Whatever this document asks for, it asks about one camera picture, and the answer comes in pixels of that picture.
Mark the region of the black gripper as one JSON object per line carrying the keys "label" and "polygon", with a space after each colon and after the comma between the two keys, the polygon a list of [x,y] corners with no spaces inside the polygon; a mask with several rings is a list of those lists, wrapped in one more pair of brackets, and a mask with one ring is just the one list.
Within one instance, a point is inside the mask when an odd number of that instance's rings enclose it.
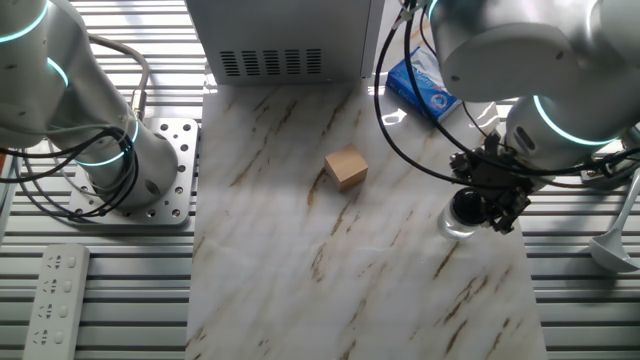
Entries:
{"label": "black gripper", "polygon": [[[491,132],[481,147],[450,156],[449,165],[453,175],[468,186],[489,186],[490,197],[500,197],[500,191],[528,196],[533,192],[533,182],[518,173],[517,152],[502,142],[497,132]],[[484,210],[489,226],[498,233],[508,234],[514,230],[514,222],[530,205],[528,197],[516,198],[506,207],[494,201],[486,201]]]}

